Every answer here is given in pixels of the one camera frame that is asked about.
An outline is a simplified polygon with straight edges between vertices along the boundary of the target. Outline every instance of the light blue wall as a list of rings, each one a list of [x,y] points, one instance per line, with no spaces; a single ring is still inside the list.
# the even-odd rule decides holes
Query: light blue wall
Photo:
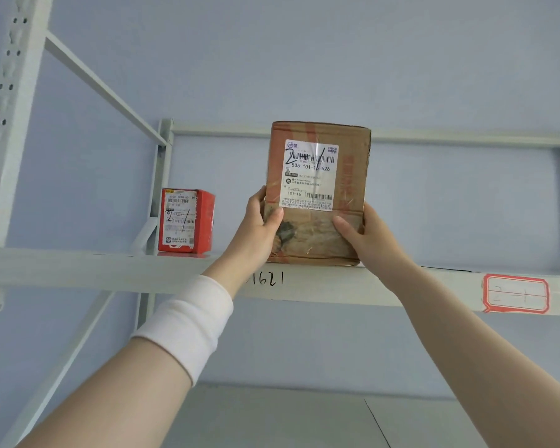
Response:
[[[6,12],[0,0],[0,15]],[[52,31],[156,125],[277,119],[560,130],[560,0],[55,0]],[[0,41],[3,21],[0,19]],[[216,193],[214,249],[266,144],[178,138],[171,184]],[[8,244],[124,251],[153,145],[45,55]],[[368,199],[425,265],[560,273],[560,155],[374,145]],[[0,438],[95,293],[16,290],[0,313]],[[126,341],[119,295],[58,403]],[[483,316],[560,380],[560,318]],[[402,309],[238,299],[204,380],[450,392]]]

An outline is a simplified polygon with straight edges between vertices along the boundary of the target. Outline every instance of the red-bordered label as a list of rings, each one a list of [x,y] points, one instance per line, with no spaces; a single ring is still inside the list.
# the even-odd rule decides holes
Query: red-bordered label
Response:
[[[483,278],[484,312],[545,314],[549,286],[543,278],[486,274]]]

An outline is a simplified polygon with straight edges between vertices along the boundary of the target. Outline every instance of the red box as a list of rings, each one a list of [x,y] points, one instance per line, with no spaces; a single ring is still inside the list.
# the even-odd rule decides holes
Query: red box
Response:
[[[205,190],[162,189],[158,250],[205,253],[211,250],[215,195]]]

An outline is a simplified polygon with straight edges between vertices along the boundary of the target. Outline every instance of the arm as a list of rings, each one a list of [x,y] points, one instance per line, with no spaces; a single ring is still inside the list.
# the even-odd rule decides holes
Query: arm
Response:
[[[249,275],[261,267],[272,249],[276,229],[282,221],[277,210],[267,223],[261,218],[265,188],[249,199],[245,218],[234,239],[204,273],[221,285],[216,298],[234,298]],[[196,301],[199,297],[187,296]],[[153,320],[170,316],[158,310]],[[226,319],[217,330],[222,331]],[[162,343],[186,348],[190,340],[174,338],[174,332]],[[201,372],[145,338],[132,338],[126,347],[71,394],[45,421],[33,429],[18,445],[21,448],[157,448],[164,441],[174,417],[192,386],[192,378]]]
[[[365,234],[359,234],[334,219],[366,267],[402,302],[488,446],[560,447],[560,383],[413,263],[369,205],[364,223]]]

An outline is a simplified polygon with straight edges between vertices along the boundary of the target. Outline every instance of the cardboard box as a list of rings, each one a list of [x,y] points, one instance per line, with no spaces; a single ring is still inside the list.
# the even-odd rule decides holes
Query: cardboard box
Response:
[[[264,218],[282,206],[284,219],[269,262],[359,263],[332,218],[340,215],[362,230],[370,145],[371,130],[365,127],[273,123]]]
[[[204,190],[162,189],[158,250],[205,253],[211,250],[216,197]]]

